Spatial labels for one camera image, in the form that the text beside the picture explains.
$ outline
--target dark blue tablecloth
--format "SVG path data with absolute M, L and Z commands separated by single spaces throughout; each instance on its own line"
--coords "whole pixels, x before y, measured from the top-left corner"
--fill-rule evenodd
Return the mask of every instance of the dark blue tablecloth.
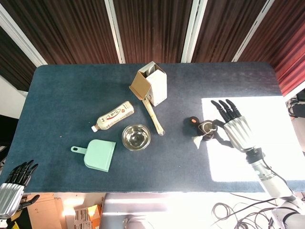
M 166 131 L 153 123 L 128 86 L 143 64 L 45 65 L 34 74 L 1 179 L 18 164 L 39 163 L 27 192 L 262 191 L 258 182 L 211 180 L 205 143 L 192 142 L 196 130 L 185 118 L 202 117 L 202 98 L 281 95 L 272 67 L 259 62 L 160 64 L 167 73 L 168 98 L 154 108 Z M 129 100 L 135 114 L 109 130 L 94 133 L 97 118 Z M 123 129 L 144 124 L 150 145 L 131 152 Z M 117 142 L 109 172 L 89 169 L 71 146 L 93 139 Z M 291 181 L 291 188 L 299 189 Z

